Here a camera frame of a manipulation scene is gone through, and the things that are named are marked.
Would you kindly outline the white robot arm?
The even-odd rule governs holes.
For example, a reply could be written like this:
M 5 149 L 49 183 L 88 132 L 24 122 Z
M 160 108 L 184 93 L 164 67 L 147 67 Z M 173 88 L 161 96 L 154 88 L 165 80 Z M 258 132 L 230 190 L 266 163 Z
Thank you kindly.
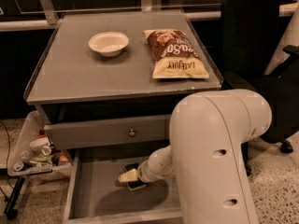
M 258 224 L 242 146 L 276 143 L 298 129 L 298 87 L 263 70 L 277 40 L 276 15 L 225 15 L 221 68 L 233 87 L 181 100 L 170 119 L 170 144 L 127 165 L 131 190 L 174 177 L 184 224 Z

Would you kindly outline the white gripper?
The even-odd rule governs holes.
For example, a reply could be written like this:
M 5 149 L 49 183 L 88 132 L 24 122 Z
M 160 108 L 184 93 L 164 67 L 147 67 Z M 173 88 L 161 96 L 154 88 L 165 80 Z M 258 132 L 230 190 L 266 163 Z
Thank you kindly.
M 155 176 L 149 168 L 147 161 L 143 161 L 138 169 L 131 169 L 119 176 L 121 183 L 136 182 L 138 178 L 144 183 L 150 183 L 155 181 Z

